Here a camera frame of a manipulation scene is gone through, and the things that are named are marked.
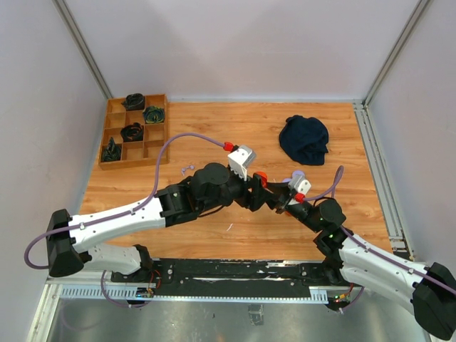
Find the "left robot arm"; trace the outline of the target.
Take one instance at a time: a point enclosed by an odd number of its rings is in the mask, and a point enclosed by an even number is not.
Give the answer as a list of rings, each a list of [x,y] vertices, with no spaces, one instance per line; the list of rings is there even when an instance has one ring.
[[[232,203],[254,212],[275,199],[260,174],[238,175],[231,167],[213,162],[136,203],[74,216],[60,209],[51,215],[47,229],[48,273],[58,278],[83,269],[106,270],[143,282],[152,275],[147,249],[140,245],[122,249],[109,245],[109,240],[191,222]]]

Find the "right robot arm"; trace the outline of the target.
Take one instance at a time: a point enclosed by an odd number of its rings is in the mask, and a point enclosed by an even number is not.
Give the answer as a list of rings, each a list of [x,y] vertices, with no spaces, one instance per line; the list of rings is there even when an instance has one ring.
[[[344,227],[346,216],[337,203],[335,186],[307,197],[310,182],[260,182],[270,191],[270,204],[287,212],[317,234],[314,242],[325,256],[323,277],[332,285],[343,280],[370,289],[414,315],[429,334],[449,341],[455,333],[455,278],[437,262],[426,264],[391,254]]]

